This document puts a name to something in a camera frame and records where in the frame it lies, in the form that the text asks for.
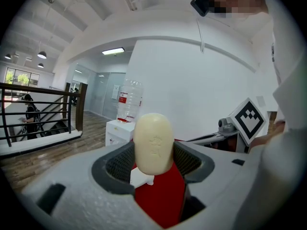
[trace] white shirt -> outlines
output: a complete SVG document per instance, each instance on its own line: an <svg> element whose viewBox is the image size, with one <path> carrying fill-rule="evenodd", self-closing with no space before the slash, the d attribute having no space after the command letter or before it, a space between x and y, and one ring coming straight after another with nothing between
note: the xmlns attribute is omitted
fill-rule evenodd
<svg viewBox="0 0 307 230"><path fill-rule="evenodd" d="M279 105L275 122L286 120L285 130L288 126L289 128L307 127L307 114L303 108L299 107L307 108L307 92L305 92L307 88L304 89L307 87L304 84L307 80L305 39L290 12L280 0L265 1L274 23L273 63L280 85L273 94Z"/></svg>

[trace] water bottle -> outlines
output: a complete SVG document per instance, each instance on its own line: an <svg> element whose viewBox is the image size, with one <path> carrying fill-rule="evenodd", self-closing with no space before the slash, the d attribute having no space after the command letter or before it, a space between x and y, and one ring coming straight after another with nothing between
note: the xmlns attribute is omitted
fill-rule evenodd
<svg viewBox="0 0 307 230"><path fill-rule="evenodd" d="M120 122L135 122L143 95L143 86L140 82L126 79L120 88L117 119Z"/></svg>

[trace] person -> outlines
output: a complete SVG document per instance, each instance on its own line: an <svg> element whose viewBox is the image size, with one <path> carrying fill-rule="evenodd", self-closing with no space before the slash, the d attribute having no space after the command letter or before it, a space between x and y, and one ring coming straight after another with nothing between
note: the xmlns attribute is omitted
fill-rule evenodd
<svg viewBox="0 0 307 230"><path fill-rule="evenodd" d="M33 123L34 122L34 118L35 118L35 110L36 110L36 107L34 106L33 103L30 103L33 101L31 95L29 94L26 94L24 96L24 101L26 101L25 105L27 105L27 114L25 115L25 119L23 119L23 122L24 123ZM26 130L27 130L27 133L28 133L28 136L27 136L27 139L28 140L31 140L31 139L36 139L37 136L36 134L32 134L34 132L36 132L36 124L29 124L29 125L26 125Z"/></svg>
<svg viewBox="0 0 307 230"><path fill-rule="evenodd" d="M279 216L292 219L289 217L290 210L286 210L293 211L294 207L289 206L301 202L302 194L298 196L294 192L296 189L298 191L299 185L301 192L304 192L304 180L306 180L305 39L280 0L197 0L196 5L202 4L201 2L203 2L202 8L196 7L196 10L202 12L203 8L206 8L202 15L208 11L245 14L265 12L272 17L273 65L279 83L273 96L279 106L276 117L278 125L274 134L257 138L250 146L254 146L253 154L259 151L256 150L257 147L262 148L259 153L260 163L253 186L237 213L232 228L236 230L260 228L275 212Z"/></svg>
<svg viewBox="0 0 307 230"><path fill-rule="evenodd" d="M76 104L77 104L77 97L74 96L74 97L72 98L72 104L73 104L73 105L76 105Z"/></svg>
<svg viewBox="0 0 307 230"><path fill-rule="evenodd" d="M284 114L280 109L283 104L285 110L293 121L292 128L303 127L304 124L299 117L294 117L291 113L298 110L299 107L285 100L286 87L281 87L286 79L295 71L305 73L302 70L306 64L306 42L301 34L297 24L293 20L289 11L284 7L280 0L201 0L207 11L218 14L240 13L244 15L258 14L260 12L268 13L273 19L273 47L272 60L276 72L279 88L273 94L279 104L277 117L275 120L276 130L269 135L255 138L250 147L268 143L274 136L288 130Z"/></svg>

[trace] staircase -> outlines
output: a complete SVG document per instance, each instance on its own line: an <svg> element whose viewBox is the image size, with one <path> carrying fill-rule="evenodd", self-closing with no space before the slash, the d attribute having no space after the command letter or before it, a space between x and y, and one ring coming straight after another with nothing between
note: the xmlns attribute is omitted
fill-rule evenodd
<svg viewBox="0 0 307 230"><path fill-rule="evenodd" d="M54 126L52 126L51 129L65 128L65 127L66 127L66 129L48 131L48 132L44 133L44 136L46 137L46 136L52 136L52 135L57 135L57 134L60 134L60 133L68 132L69 130L68 130L67 125L63 121L59 121Z"/></svg>

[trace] bar of soap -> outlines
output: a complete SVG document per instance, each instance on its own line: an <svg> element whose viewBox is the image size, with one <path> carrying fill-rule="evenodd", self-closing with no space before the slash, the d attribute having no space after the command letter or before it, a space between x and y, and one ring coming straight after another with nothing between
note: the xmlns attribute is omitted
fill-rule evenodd
<svg viewBox="0 0 307 230"><path fill-rule="evenodd" d="M135 162L141 172L159 175L173 164L173 130L162 114L150 113L139 118L133 133Z"/></svg>

